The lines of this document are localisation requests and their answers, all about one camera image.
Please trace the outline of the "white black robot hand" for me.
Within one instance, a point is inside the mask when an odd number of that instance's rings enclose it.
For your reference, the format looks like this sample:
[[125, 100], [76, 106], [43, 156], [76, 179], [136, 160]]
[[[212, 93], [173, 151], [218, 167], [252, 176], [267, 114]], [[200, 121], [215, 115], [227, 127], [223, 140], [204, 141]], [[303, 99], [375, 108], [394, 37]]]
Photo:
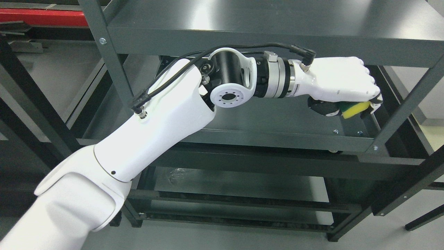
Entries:
[[316, 58], [305, 66], [292, 60], [290, 87], [287, 98], [306, 95], [307, 106], [317, 114], [342, 116], [339, 102], [366, 102], [370, 107], [361, 118], [373, 114], [382, 106], [383, 96], [363, 60], [357, 57]]

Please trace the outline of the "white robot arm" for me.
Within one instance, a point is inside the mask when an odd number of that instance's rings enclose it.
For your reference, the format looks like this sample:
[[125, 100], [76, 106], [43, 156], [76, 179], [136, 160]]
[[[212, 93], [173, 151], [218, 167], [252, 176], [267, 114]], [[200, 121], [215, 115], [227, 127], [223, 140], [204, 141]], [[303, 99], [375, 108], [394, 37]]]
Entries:
[[228, 55], [228, 73], [240, 84], [225, 83], [210, 103], [239, 106], [253, 97], [258, 65], [253, 57], [224, 47], [183, 55], [171, 62], [135, 100], [134, 114], [97, 144], [79, 149], [37, 186], [36, 201], [1, 240], [2, 250], [80, 250], [90, 232], [103, 229], [120, 211], [132, 180], [160, 155], [215, 117], [199, 93], [209, 71], [198, 62]]

